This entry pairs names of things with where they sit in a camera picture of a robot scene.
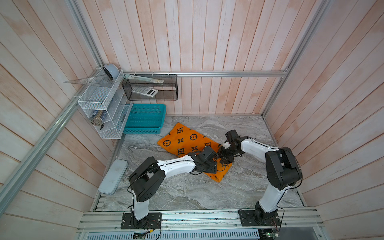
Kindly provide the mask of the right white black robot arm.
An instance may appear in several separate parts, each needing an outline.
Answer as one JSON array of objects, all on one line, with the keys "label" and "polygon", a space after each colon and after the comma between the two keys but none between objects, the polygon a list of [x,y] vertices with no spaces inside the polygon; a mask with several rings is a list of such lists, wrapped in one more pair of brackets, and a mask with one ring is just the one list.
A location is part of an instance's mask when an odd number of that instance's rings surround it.
[{"label": "right white black robot arm", "polygon": [[276,213],[285,191],[294,189],[303,179],[300,165],[290,148],[272,147],[245,136],[240,137],[235,130],[226,133],[227,140],[219,148],[220,163],[228,165],[235,157],[252,155],[266,164],[269,185],[263,197],[256,203],[255,213],[267,215]]}]

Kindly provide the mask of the orange patterned pillowcase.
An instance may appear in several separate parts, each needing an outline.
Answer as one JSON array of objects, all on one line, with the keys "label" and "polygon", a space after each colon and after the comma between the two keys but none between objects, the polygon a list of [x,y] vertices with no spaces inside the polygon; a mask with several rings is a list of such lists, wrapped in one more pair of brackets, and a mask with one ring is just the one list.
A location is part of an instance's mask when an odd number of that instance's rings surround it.
[{"label": "orange patterned pillowcase", "polygon": [[165,137],[160,139],[158,145],[177,158],[202,151],[205,147],[211,147],[217,153],[221,147],[219,143],[181,123],[177,123]]}]

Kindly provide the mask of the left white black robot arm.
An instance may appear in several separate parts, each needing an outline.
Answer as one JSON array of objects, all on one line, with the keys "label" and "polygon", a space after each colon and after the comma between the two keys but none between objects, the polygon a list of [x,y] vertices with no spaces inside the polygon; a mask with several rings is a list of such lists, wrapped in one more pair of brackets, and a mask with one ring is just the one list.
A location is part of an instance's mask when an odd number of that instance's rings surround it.
[{"label": "left white black robot arm", "polygon": [[181,158],[157,161],[149,157],[139,165],[129,176],[133,201],[133,214],[137,221],[141,221],[149,214],[149,200],[152,198],[163,181],[167,178],[197,173],[215,174],[217,172],[217,153],[210,147],[202,151],[189,153]]}]

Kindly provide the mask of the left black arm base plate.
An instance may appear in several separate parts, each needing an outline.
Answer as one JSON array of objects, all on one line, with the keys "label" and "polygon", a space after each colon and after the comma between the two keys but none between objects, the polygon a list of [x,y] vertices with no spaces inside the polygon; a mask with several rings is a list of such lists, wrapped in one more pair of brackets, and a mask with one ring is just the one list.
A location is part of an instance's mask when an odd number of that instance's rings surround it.
[{"label": "left black arm base plate", "polygon": [[133,213],[123,214],[121,223],[122,230],[132,229],[152,229],[156,230],[161,227],[162,213],[155,212],[149,213],[146,217],[141,220],[137,220]]}]

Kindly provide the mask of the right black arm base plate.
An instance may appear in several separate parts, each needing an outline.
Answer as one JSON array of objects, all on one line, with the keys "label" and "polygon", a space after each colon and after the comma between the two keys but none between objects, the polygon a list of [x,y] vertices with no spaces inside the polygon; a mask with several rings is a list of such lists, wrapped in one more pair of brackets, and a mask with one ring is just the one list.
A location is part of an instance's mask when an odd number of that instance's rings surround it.
[{"label": "right black arm base plate", "polygon": [[259,209],[249,211],[238,210],[238,214],[243,227],[279,226],[281,224],[278,211],[265,213]]}]

